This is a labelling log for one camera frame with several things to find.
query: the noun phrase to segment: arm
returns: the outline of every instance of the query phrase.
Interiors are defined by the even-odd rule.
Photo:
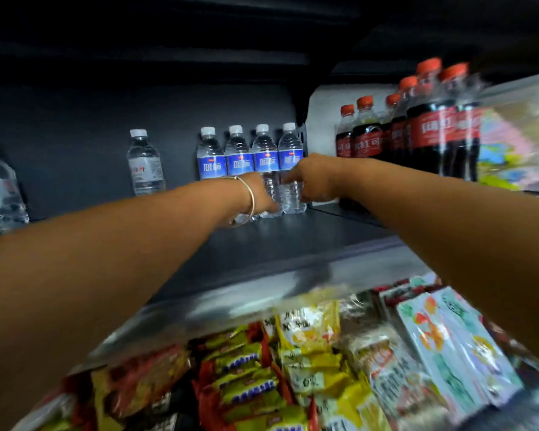
[[[256,212],[274,211],[257,173]],[[0,430],[140,309],[220,224],[249,213],[240,181],[206,180],[0,236]]]
[[[352,198],[539,356],[539,198],[372,159],[312,154],[306,201]]]

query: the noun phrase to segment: red bottle cap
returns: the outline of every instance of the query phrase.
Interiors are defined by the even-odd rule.
[[[388,105],[388,107],[395,106],[397,104],[397,101],[401,99],[401,95],[399,93],[392,93],[391,95],[388,95],[385,99],[385,103]]]
[[[358,108],[370,107],[374,105],[373,95],[362,96],[358,99]]]
[[[458,63],[456,65],[450,66],[447,69],[444,69],[441,73],[441,79],[452,79],[453,77],[464,76],[469,72],[468,63]]]
[[[353,104],[346,104],[345,106],[341,107],[341,116],[351,115],[352,113],[355,113],[355,107]]]
[[[415,76],[405,77],[399,82],[399,90],[402,92],[414,88],[415,86],[417,86],[417,77]]]
[[[431,59],[424,60],[417,64],[417,75],[423,74],[424,72],[429,71],[440,71],[441,70],[441,59],[438,57],[433,57]]]

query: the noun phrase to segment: silver bangle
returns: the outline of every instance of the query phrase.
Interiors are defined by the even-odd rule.
[[[256,211],[256,198],[253,196],[252,188],[249,186],[248,183],[246,183],[241,177],[238,177],[237,175],[225,176],[225,177],[221,177],[221,178],[229,178],[231,180],[239,180],[239,181],[241,181],[242,183],[244,183],[245,187],[248,188],[249,194],[252,197],[252,210],[251,210],[251,212],[249,212],[247,221],[244,221],[242,223],[237,223],[236,218],[233,218],[231,220],[231,222],[230,222],[230,227],[232,227],[232,228],[241,227],[243,224],[247,224],[251,220],[251,218],[253,217],[253,212]]]

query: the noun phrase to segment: blue label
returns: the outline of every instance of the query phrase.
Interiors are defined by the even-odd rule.
[[[251,153],[231,154],[226,156],[228,162],[228,174],[241,175],[253,172],[253,156]]]
[[[302,149],[287,149],[279,152],[279,169],[289,171],[303,159]]]
[[[202,157],[198,159],[198,167],[201,180],[223,177],[228,174],[226,171],[226,158],[223,156]]]
[[[253,155],[256,172],[279,171],[278,152],[265,151]]]

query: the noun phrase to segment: hand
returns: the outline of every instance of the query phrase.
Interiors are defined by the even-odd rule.
[[[331,201],[344,196],[343,169],[348,164],[347,160],[351,159],[312,153],[302,159],[281,182],[302,182],[302,202]]]
[[[266,191],[266,186],[264,181],[261,178],[261,174],[257,172],[248,172],[240,175],[240,178],[244,180],[252,189],[253,197],[256,200],[256,209],[254,210],[254,215],[259,215],[259,213],[269,211],[270,213],[275,213],[280,210],[280,206],[276,203],[271,196],[268,195]],[[241,181],[237,183],[244,188],[245,196],[247,196],[247,202],[244,204],[247,206],[246,209],[242,210],[242,213],[249,215],[252,210],[252,197],[248,189],[242,184]]]

